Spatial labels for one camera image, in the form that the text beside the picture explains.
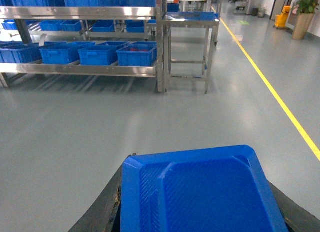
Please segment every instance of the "metal table leg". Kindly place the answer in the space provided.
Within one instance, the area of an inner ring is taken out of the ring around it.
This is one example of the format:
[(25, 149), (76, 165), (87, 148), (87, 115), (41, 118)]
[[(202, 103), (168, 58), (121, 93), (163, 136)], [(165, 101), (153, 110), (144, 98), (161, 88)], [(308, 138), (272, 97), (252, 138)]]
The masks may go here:
[(19, 34), (21, 36), (22, 42), (24, 44), (29, 44), (32, 43), (32, 39), (30, 36), (30, 32), (29, 29), (27, 27), (26, 21), (25, 20), (20, 20), (20, 19), (16, 19), (14, 20), (16, 27), (18, 28)]
[(169, 27), (163, 27), (164, 41), (163, 41), (163, 66), (164, 66), (164, 90), (168, 90), (169, 84)]
[(169, 29), (169, 74), (171, 74), (171, 60), (172, 60), (172, 28), (171, 26), (168, 27)]
[(206, 80), (205, 80), (205, 88), (204, 88), (205, 94), (208, 93), (212, 63), (213, 63), (213, 58), (214, 58), (214, 48), (215, 48), (214, 36), (215, 36), (215, 34), (212, 32), (211, 33), (211, 40), (210, 40), (209, 56), (208, 56), (208, 60), (207, 60), (208, 61), (208, 69), (206, 72)]
[(5, 73), (0, 73), (0, 86), (7, 88), (9, 87), (7, 83), (7, 75)]
[(203, 49), (203, 65), (202, 65), (202, 75), (205, 74), (205, 70), (207, 67), (207, 52), (209, 46), (209, 32), (210, 28), (207, 26), (205, 29), (205, 41), (204, 41), (204, 49)]

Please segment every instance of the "metal shelving rack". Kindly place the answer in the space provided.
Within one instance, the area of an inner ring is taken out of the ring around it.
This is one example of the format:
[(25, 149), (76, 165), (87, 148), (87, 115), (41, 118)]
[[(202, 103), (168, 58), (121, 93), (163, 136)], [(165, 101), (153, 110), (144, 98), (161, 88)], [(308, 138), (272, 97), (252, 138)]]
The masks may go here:
[[(212, 1), (218, 1), (217, 12), (221, 12), (222, 0), (207, 0), (207, 11), (211, 11)], [(68, 65), (47, 65), (41, 61), (28, 64), (0, 63), (0, 85), (8, 87), (6, 73), (25, 73), (25, 74), (75, 74), (75, 75), (96, 75), (96, 76), (133, 76), (133, 77), (156, 77), (157, 89), (164, 92), (168, 88), (169, 78), (191, 79), (205, 81), (205, 92), (208, 90), (210, 71), (213, 60), (213, 42), (216, 44), (218, 36), (219, 20), (205, 22), (182, 23), (170, 21), (166, 18), (168, 11), (167, 0), (156, 0), (156, 7), (0, 7), (0, 19), (14, 19), (24, 44), (31, 42), (30, 30), (25, 20), (144, 20), (147, 22), (156, 18), (156, 24), (145, 23), (156, 32), (157, 41), (157, 61), (150, 67), (128, 67), (118, 66), (114, 63), (110, 66), (85, 66), (79, 62)], [(207, 57), (208, 44), (204, 49), (203, 61), (174, 61), (171, 59), (171, 27), (201, 27), (206, 28), (206, 41), (209, 39), (209, 29), (212, 28), (212, 39), (210, 52)], [(200, 63), (202, 64), (201, 78), (197, 77), (174, 77), (171, 75), (171, 63)]]
[(41, 61), (28, 64), (0, 63), (0, 82), (8, 87), (6, 73), (75, 74), (98, 76), (156, 77), (159, 92), (164, 91), (163, 26), (161, 20), (167, 7), (164, 0), (156, 0), (156, 7), (0, 7), (0, 19), (14, 19), (25, 44), (31, 42), (25, 20), (150, 20), (156, 18), (158, 59), (151, 67), (84, 66), (79, 62), (68, 65), (47, 65)]
[[(164, 28), (164, 88), (167, 91), (170, 80), (191, 80), (191, 81), (204, 81), (205, 87), (204, 91), (207, 94), (209, 89), (209, 81), (211, 76), (211, 69), (213, 65), (213, 53), (214, 45), (217, 45), (217, 36), (220, 24), (220, 14), (222, 8), (223, 0), (184, 0), (184, 1), (207, 1), (206, 12), (212, 11), (213, 1), (217, 1), (217, 13), (219, 17), (214, 21), (197, 21), (197, 20), (183, 20), (181, 18), (173, 18), (172, 16), (165, 16), (162, 24)], [(205, 28), (205, 43), (203, 49), (203, 59), (202, 60), (174, 60), (172, 59), (172, 49), (171, 49), (171, 33), (173, 27), (185, 27), (185, 28)], [(172, 63), (178, 64), (201, 64), (202, 74), (201, 75), (174, 75), (172, 74)]]

